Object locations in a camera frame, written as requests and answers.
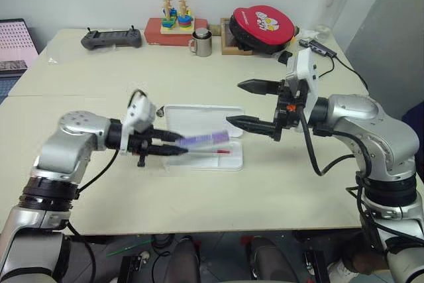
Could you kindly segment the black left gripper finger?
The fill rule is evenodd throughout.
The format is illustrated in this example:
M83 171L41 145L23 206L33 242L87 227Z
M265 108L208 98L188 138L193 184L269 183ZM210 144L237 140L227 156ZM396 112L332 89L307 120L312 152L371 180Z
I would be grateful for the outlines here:
M175 142L175 141L178 141L180 139L183 139L183 136L178 134L178 133L171 132L171 131L153 129L152 130L152 138L153 139L159 139L159 140L164 141L164 142Z
M154 156L179 156L187 153L186 148L181 148L174 145L150 145L150 155Z

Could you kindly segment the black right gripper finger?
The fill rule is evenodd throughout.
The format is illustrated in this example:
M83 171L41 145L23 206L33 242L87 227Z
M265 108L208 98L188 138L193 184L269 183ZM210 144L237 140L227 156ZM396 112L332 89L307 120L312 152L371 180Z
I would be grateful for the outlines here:
M273 123L261 121L257 117L251 117L247 115L236 115L226 117L226 120L231 125L240 128L248 133L265 135L268 137L273 137L275 133L275 125Z
M249 79L238 83L237 87L258 95L278 95L281 84L281 82L269 80Z

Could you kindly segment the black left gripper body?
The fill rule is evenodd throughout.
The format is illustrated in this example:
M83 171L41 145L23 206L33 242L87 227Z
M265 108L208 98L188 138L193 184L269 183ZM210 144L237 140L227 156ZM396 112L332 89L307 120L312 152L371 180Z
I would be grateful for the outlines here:
M138 167L145 167L146 157L154 153L154 145L152 144L153 129L147 129L142 133L135 132L129 135L127 152L138 156Z

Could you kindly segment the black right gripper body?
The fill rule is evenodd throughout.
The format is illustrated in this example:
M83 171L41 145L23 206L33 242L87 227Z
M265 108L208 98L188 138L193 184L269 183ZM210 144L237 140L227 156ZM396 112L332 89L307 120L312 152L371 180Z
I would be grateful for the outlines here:
M274 113L275 130L272 138L280 141L282 130L291 129L299 124L298 109L305 108L307 101L307 82L300 80L295 86L295 93L292 93L289 86L282 80L277 86L277 105Z

